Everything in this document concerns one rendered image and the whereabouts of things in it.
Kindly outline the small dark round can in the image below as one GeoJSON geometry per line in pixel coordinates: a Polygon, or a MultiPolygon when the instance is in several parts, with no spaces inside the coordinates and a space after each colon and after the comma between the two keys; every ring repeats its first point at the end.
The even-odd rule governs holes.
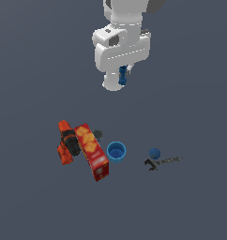
{"type": "Polygon", "coordinates": [[[95,129],[93,131],[93,134],[95,136],[95,138],[98,140],[98,141],[101,141],[103,139],[103,131],[100,130],[100,129],[95,129]]]}

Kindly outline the red cracker box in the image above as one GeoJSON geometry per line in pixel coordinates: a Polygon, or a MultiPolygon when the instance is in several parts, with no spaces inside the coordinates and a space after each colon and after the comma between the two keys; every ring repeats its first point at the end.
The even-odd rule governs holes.
{"type": "Polygon", "coordinates": [[[74,128],[74,132],[95,180],[103,179],[109,174],[109,160],[90,127],[83,124],[74,128]]]}

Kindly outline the blue plastic cup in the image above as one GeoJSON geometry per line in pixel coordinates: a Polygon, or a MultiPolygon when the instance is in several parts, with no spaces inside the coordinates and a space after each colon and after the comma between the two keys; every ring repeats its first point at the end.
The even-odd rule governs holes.
{"type": "Polygon", "coordinates": [[[107,156],[112,163],[120,163],[126,153],[126,146],[121,142],[111,142],[107,146],[107,156]]]}

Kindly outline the orange and black power drill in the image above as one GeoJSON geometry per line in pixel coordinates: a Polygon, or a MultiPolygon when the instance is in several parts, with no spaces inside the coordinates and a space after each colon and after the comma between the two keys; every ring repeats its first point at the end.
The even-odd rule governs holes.
{"type": "Polygon", "coordinates": [[[58,123],[58,128],[61,134],[60,145],[57,147],[57,153],[63,165],[69,164],[73,158],[81,152],[77,137],[70,124],[62,120],[58,123]]]}

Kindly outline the blue cylindrical peg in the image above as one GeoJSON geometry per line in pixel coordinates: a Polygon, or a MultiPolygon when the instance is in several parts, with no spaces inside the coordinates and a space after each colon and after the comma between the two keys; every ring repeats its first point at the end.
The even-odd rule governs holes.
{"type": "Polygon", "coordinates": [[[127,74],[127,66],[122,66],[119,68],[119,73],[120,73],[120,77],[119,77],[119,84],[120,85],[125,85],[126,82],[127,82],[127,79],[126,79],[126,74],[127,74]]]}

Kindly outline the small blue ball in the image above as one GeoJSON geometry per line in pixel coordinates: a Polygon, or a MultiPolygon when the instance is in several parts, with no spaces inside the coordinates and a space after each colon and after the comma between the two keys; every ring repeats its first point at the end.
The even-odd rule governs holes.
{"type": "Polygon", "coordinates": [[[160,151],[158,148],[151,148],[149,150],[149,156],[153,159],[158,159],[160,157],[160,151]]]}

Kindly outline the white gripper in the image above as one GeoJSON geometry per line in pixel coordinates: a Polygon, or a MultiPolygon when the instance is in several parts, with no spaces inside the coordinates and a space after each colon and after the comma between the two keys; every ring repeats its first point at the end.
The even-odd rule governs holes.
{"type": "MultiPolygon", "coordinates": [[[[132,65],[127,66],[127,75],[130,74],[132,65]]],[[[119,84],[119,70],[109,70],[104,75],[102,86],[108,91],[119,91],[123,88],[123,85],[119,84]]]]}

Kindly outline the dark metal adjustable wrench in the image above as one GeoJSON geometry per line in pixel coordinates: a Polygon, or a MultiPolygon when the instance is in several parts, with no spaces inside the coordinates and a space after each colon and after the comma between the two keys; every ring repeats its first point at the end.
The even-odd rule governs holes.
{"type": "Polygon", "coordinates": [[[151,166],[150,171],[156,171],[158,169],[158,165],[165,164],[165,163],[172,163],[172,162],[180,161],[182,159],[183,158],[180,156],[166,158],[164,160],[154,160],[154,159],[148,158],[144,161],[144,164],[145,165],[149,164],[151,166]]]}

